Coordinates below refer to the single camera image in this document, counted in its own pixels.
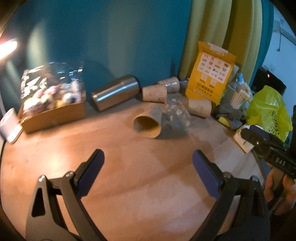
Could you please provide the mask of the cartoon-printed paper cup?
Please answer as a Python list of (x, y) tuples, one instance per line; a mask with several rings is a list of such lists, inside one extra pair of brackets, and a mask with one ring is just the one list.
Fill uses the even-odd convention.
[(149, 111), (144, 111), (134, 118), (132, 127), (144, 137), (156, 138), (162, 130), (162, 115), (160, 107), (152, 106)]

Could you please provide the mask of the paper cup by yellow bag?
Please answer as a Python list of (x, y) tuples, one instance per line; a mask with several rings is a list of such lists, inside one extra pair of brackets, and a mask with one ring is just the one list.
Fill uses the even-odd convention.
[(212, 104), (208, 99), (189, 99), (188, 112), (202, 118), (208, 118), (211, 114)]

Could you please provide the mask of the paper cup behind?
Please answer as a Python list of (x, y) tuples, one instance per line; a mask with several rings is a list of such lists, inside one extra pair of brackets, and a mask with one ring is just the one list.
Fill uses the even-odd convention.
[(175, 76), (158, 81), (157, 85), (165, 86), (167, 93), (178, 93), (180, 91), (180, 82)]

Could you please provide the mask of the paper cup lying left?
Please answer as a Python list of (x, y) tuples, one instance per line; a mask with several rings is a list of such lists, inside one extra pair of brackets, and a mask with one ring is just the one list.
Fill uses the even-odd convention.
[(165, 103), (167, 100), (167, 89), (164, 85), (146, 86), (142, 89), (142, 100)]

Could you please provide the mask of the tissue pack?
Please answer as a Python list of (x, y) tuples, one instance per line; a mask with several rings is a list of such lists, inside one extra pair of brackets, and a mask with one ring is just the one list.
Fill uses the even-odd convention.
[(243, 129), (249, 129), (250, 126), (248, 125), (243, 125), (241, 126), (234, 134), (233, 138), (236, 141), (236, 143), (240, 146), (240, 148), (243, 150), (244, 153), (249, 153), (253, 148), (254, 145), (252, 145), (251, 143), (249, 143), (248, 141), (246, 141), (245, 139), (243, 139), (241, 137), (241, 131)]

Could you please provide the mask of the yellow-green plastic bag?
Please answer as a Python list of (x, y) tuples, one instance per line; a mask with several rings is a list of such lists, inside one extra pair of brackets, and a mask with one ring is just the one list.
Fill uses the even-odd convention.
[(292, 130), (291, 117), (283, 97), (268, 85), (253, 96), (247, 110), (246, 123), (262, 127), (264, 131), (275, 135), (283, 142)]

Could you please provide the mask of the grey cloth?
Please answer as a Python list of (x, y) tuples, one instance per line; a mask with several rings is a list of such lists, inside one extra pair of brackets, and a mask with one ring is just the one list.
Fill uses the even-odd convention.
[(219, 104), (212, 111), (212, 116), (218, 120), (225, 118), (229, 128), (233, 131), (243, 126), (245, 121), (245, 113), (239, 109), (234, 109), (230, 104)]

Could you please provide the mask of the white plastic basket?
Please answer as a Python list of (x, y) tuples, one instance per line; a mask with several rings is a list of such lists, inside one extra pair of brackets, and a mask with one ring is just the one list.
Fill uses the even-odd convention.
[(224, 93), (221, 103), (229, 104), (234, 109), (239, 109), (244, 102), (251, 102), (252, 97), (243, 89), (237, 92), (232, 87), (228, 86)]

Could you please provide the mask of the black monitor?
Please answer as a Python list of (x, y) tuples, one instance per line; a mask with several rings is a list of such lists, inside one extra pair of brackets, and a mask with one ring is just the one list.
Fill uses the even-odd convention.
[(263, 67), (259, 67), (251, 85), (251, 90), (254, 93), (257, 93), (266, 85), (275, 89), (277, 92), (280, 93), (280, 95), (283, 95), (287, 88), (287, 86), (269, 70), (265, 70)]

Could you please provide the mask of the yellow paper bag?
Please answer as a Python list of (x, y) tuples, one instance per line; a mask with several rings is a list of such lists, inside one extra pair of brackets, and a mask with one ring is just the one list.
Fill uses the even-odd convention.
[(230, 79), (236, 56), (219, 46), (198, 43), (198, 56), (189, 77), (185, 96), (219, 104)]

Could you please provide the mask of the yellow-green curtain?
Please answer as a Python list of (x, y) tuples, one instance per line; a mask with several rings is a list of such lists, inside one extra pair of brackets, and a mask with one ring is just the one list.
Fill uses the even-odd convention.
[(178, 77), (190, 76), (199, 52), (198, 42), (226, 49), (250, 83), (262, 32), (261, 1), (193, 1)]

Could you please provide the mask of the white desk lamp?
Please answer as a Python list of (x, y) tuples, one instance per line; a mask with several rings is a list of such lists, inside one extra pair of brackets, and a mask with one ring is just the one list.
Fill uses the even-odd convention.
[(14, 82), (8, 76), (8, 66), (18, 47), (16, 38), (1, 43), (1, 137), (14, 144), (23, 132), (16, 111), (20, 107)]

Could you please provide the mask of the brown cardboard box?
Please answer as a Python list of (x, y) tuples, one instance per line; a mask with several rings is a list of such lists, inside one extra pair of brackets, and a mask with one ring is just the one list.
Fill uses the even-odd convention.
[(79, 103), (71, 103), (28, 117), (23, 113), (23, 105), (21, 105), (18, 111), (18, 119), (27, 134), (34, 133), (85, 118), (85, 101), (86, 92), (82, 91), (82, 100)]

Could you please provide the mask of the stainless steel tumbler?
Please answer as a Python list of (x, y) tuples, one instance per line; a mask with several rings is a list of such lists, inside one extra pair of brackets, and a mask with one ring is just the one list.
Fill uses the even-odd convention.
[(139, 81), (132, 75), (126, 75), (93, 91), (91, 99), (97, 110), (103, 111), (135, 97), (139, 91)]

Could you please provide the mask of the teal curtain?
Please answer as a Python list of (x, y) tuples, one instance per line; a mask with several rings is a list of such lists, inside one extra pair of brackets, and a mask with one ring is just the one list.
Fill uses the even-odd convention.
[[(1, 1), (1, 42), (18, 41), (8, 66), (18, 99), (23, 71), (51, 61), (84, 62), (88, 93), (127, 74), (142, 86), (178, 77), (192, 2)], [(273, 3), (261, 3), (261, 40), (251, 81), (273, 31)]]

